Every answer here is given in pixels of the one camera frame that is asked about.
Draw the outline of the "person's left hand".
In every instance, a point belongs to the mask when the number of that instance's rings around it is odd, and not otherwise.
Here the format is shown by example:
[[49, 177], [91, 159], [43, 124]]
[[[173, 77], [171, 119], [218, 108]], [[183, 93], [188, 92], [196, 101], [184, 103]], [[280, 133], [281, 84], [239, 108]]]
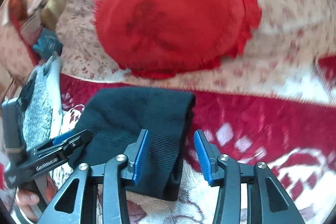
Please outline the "person's left hand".
[[[55, 181], [50, 177], [50, 175], [47, 175], [47, 188], [45, 191], [45, 196], [48, 201], [51, 201], [54, 197], [54, 195], [57, 193], [58, 188], [55, 184]], [[15, 195], [15, 202], [20, 208], [20, 211], [22, 214], [26, 216], [26, 218], [31, 223], [36, 223], [38, 221], [38, 217], [31, 209], [32, 206], [35, 206], [39, 203], [39, 197], [28, 190], [21, 190], [17, 192]]]

